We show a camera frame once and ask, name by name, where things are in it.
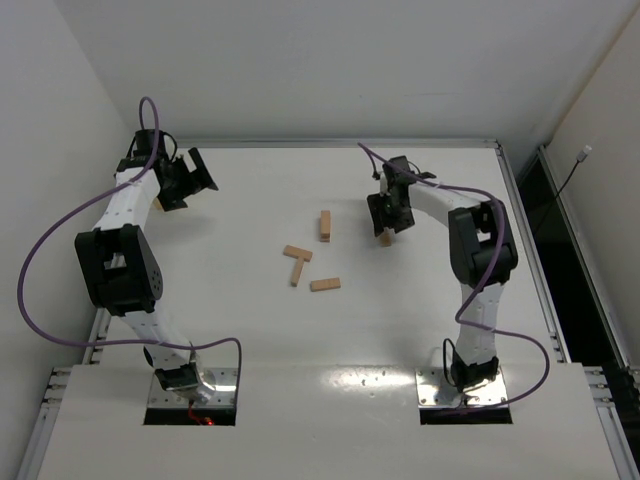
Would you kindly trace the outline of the wood block five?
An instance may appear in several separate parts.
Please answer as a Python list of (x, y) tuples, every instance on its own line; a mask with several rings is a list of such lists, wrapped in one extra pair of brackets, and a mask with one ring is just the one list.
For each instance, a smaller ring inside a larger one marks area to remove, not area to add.
[(382, 247), (389, 247), (392, 245), (392, 237), (389, 232), (384, 232), (379, 237), (379, 242)]

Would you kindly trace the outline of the wood block two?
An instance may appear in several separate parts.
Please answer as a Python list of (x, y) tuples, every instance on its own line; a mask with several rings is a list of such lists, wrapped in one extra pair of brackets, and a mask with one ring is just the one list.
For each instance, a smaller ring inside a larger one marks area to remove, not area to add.
[(322, 210), (320, 215), (320, 232), (322, 230), (331, 231), (331, 212), (329, 210)]

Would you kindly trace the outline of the wood block six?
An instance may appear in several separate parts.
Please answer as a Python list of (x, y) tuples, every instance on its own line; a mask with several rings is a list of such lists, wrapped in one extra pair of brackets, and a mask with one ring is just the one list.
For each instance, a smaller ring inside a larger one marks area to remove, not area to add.
[(312, 292), (321, 292), (341, 288), (341, 281), (338, 277), (313, 280), (310, 282)]

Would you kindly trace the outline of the wood block four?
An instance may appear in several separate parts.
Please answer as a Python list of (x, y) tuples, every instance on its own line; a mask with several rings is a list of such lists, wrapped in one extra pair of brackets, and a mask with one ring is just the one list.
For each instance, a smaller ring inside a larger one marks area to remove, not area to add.
[(302, 270), (304, 268), (306, 261), (302, 258), (299, 257), (296, 259), (291, 277), (290, 277), (290, 285), (293, 287), (297, 287), (301, 278), (301, 273)]

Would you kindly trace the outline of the wood block three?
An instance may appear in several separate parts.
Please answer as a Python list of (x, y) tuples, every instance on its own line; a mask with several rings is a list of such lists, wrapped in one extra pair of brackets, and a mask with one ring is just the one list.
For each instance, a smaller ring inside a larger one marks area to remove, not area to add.
[(284, 247), (283, 254), (291, 258), (302, 259), (305, 262), (309, 262), (313, 257), (313, 253), (311, 251), (294, 247), (292, 245), (286, 245)]

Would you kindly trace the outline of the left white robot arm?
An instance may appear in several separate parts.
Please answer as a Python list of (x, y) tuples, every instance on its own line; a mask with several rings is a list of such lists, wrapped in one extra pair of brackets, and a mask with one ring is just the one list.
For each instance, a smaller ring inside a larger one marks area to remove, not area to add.
[(214, 378), (161, 308), (163, 277), (144, 226), (153, 205), (165, 212), (184, 209), (188, 197), (217, 185), (197, 149), (188, 151), (193, 170), (182, 155), (167, 152), (170, 137), (151, 129), (135, 133), (116, 169), (118, 192), (93, 229), (78, 234), (74, 245), (91, 301), (144, 341), (145, 358), (160, 387), (204, 404), (214, 396)]

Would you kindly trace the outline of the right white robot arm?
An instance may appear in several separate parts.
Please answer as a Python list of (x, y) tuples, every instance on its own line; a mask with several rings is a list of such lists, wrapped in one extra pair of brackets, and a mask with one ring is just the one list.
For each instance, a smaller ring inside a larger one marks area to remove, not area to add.
[(449, 259), (460, 283), (463, 304), (447, 382), (462, 392), (497, 376), (499, 360), (494, 330), (504, 285), (518, 264), (518, 254), (504, 204), (435, 184), (435, 176), (410, 169), (404, 156), (385, 161), (373, 178), (379, 191), (367, 196), (376, 237), (400, 233), (415, 224), (420, 211), (448, 230)]

